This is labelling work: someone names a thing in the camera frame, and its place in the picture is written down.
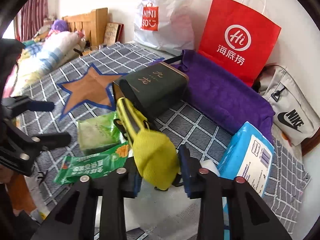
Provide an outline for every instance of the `gray plaid blanket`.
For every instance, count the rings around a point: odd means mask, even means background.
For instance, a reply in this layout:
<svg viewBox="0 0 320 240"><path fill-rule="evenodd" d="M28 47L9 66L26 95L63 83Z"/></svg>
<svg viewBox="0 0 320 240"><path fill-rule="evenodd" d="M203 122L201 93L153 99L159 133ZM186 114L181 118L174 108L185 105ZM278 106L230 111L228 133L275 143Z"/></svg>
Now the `gray plaid blanket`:
<svg viewBox="0 0 320 240"><path fill-rule="evenodd" d="M72 60L23 91L24 95L35 100L52 101L55 104L55 109L51 113L27 111L21 115L22 130L26 134L67 131L72 136L72 142L68 147L44 151L35 163L34 176L40 171L48 172L39 188L49 210L52 210L69 190L68 185L61 186L53 182L63 158L66 155L83 156L77 142L76 122L110 112L108 109L84 103L59 120L69 94L58 87L57 83L81 77L91 63L103 74L129 73L147 67L156 59L160 59L157 54L135 44L116 43ZM219 163L231 139L231 135L225 130L183 101L162 114L156 120L156 124L176 147L186 144L191 156L199 160L211 159L215 164ZM273 164L263 199L289 233L292 232L296 223L303 189L307 181L308 174L303 170L302 164L275 140ZM127 237L132 240L149 238L139 228L127 232Z"/></svg>

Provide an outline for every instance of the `black clamp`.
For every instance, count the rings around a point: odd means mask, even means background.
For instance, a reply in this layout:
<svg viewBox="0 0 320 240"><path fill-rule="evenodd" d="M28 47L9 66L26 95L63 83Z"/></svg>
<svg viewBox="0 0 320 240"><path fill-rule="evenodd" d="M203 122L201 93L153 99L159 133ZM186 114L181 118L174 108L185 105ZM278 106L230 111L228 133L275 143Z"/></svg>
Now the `black clamp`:
<svg viewBox="0 0 320 240"><path fill-rule="evenodd" d="M230 240L291 240L279 219L243 177L218 177L190 157L185 145L179 147L185 192L201 198L197 240L223 240L222 197L227 197Z"/></svg>
<svg viewBox="0 0 320 240"><path fill-rule="evenodd" d="M0 136L0 164L22 175L30 176L35 159L41 151L65 147L71 142L67 133L36 134L28 136L13 125L11 119L26 110L49 112L54 109L54 103L35 101L27 96L2 99L3 119L0 124L4 135Z"/></svg>
<svg viewBox="0 0 320 240"><path fill-rule="evenodd" d="M94 238L98 196L103 196L100 239L125 240L123 198L135 198L141 177L134 158L106 177L90 179L84 175L44 220L31 240L80 240Z"/></svg>

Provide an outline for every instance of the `curtain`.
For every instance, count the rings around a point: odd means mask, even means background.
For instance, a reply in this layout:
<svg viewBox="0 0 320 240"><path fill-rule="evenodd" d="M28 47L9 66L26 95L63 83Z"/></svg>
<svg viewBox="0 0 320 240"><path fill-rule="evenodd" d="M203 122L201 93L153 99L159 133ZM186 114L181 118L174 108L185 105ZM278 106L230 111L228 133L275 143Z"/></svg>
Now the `curtain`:
<svg viewBox="0 0 320 240"><path fill-rule="evenodd" d="M14 36L18 41L21 41L20 35L19 35L19 14L15 16L13 19L13 27L14 27Z"/></svg>
<svg viewBox="0 0 320 240"><path fill-rule="evenodd" d="M30 40L43 26L43 20L48 16L48 0L28 0L19 14L20 39Z"/></svg>

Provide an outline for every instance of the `gray bag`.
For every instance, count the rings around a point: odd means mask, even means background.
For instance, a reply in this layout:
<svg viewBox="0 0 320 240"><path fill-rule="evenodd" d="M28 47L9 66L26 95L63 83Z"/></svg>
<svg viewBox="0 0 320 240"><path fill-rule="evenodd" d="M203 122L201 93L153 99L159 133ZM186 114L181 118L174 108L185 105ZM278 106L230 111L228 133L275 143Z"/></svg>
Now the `gray bag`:
<svg viewBox="0 0 320 240"><path fill-rule="evenodd" d="M312 137L320 127L320 119L308 103L296 82L280 65L267 65L260 77L260 95L276 114L273 122L298 145Z"/></svg>

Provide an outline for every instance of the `blue package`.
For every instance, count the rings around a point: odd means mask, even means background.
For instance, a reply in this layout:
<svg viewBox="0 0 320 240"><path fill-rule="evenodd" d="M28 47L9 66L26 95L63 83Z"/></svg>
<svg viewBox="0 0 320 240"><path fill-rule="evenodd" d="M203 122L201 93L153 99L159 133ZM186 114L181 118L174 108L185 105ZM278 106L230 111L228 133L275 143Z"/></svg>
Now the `blue package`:
<svg viewBox="0 0 320 240"><path fill-rule="evenodd" d="M273 155L273 145L249 122L245 122L232 137L219 165L220 176L234 179L244 177L262 196Z"/></svg>
<svg viewBox="0 0 320 240"><path fill-rule="evenodd" d="M230 230L224 230L224 240L229 240L230 239Z"/></svg>

